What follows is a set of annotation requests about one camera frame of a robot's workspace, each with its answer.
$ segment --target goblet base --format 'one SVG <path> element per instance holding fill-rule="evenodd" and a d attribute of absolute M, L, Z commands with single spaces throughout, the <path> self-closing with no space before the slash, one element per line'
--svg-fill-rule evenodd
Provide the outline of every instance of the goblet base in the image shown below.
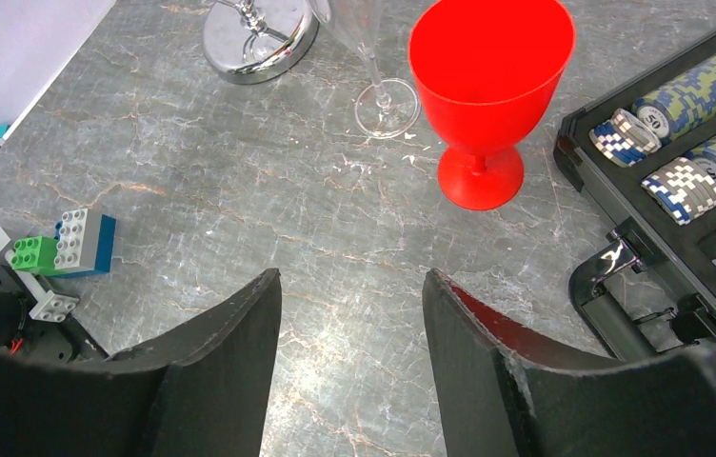
<path fill-rule="evenodd" d="M 391 109 L 383 112 L 377 104 L 375 87 L 369 86 L 355 99 L 355 118 L 358 127 L 371 138 L 394 138 L 408 130 L 420 115 L 420 99 L 407 81 L 391 78 L 383 80 L 391 97 Z"/>
<path fill-rule="evenodd" d="M 475 156 L 447 148 L 437 167 L 442 192 L 455 205 L 474 211 L 496 209 L 524 183 L 524 161 L 515 147 Z"/>

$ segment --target marble surface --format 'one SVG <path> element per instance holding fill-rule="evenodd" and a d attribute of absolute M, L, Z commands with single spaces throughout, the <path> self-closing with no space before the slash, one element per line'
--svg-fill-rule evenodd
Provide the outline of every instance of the marble surface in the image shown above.
<path fill-rule="evenodd" d="M 385 76 L 410 80 L 408 32 L 430 3 L 387 2 Z M 444 456 L 420 308 L 426 271 L 601 353 L 567 279 L 611 227 L 555 167 L 556 130 L 716 27 L 716 0 L 565 3 L 578 47 L 520 145 L 526 181 L 503 208 L 472 213 L 445 199 L 435 181 L 445 145 L 425 116 L 405 137 L 361 136 L 350 103 L 365 71 L 326 31 L 287 74 L 238 87 L 202 55 L 209 1 L 119 0 L 2 149 L 0 226 L 49 234 L 76 207 L 118 218 L 112 273 L 58 285 L 81 294 L 77 317 L 110 351 L 278 267 L 284 313 L 263 454 Z M 633 314 L 665 306 L 646 278 L 611 288 Z"/>

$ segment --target black handle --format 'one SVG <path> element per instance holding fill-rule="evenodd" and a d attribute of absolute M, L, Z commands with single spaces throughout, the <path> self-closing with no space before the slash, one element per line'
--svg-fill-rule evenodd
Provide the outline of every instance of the black handle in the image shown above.
<path fill-rule="evenodd" d="M 607 352 L 626 362 L 645 360 L 658 352 L 607 290 L 605 280 L 639 261 L 627 240 L 618 237 L 577 267 L 568 281 L 574 309 Z"/>

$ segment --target clear champagne flute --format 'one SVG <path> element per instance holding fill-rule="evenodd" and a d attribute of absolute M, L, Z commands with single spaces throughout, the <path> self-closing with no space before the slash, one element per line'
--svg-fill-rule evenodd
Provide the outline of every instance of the clear champagne flute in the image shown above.
<path fill-rule="evenodd" d="M 307 0 L 313 14 L 342 44 L 358 54 L 372 84 L 355 99 L 358 126 L 372 138 L 393 138 L 420 114 L 414 87 L 403 79 L 381 79 L 375 54 L 381 0 Z"/>

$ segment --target white wall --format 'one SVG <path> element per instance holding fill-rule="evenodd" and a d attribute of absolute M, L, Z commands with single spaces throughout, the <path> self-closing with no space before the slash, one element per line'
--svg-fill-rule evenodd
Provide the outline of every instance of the white wall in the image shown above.
<path fill-rule="evenodd" d="M 0 124 L 27 114 L 115 0 L 0 0 Z"/>

